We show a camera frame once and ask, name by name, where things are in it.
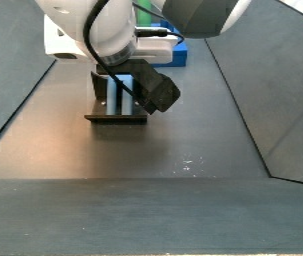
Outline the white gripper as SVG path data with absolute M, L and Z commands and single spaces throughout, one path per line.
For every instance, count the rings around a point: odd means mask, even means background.
M 131 59 L 144 59 L 150 64 L 167 64 L 172 61 L 172 48 L 176 43 L 178 39 L 172 35 L 142 37 L 138 39 Z M 96 63 L 48 16 L 44 16 L 44 50 L 59 61 Z

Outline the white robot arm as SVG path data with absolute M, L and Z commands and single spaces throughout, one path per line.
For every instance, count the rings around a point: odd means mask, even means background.
M 224 33 L 252 0 L 150 0 L 186 38 Z M 35 0 L 44 12 L 44 49 L 57 59 L 89 59 L 115 66 L 130 59 L 172 61 L 175 36 L 140 26 L 134 0 Z

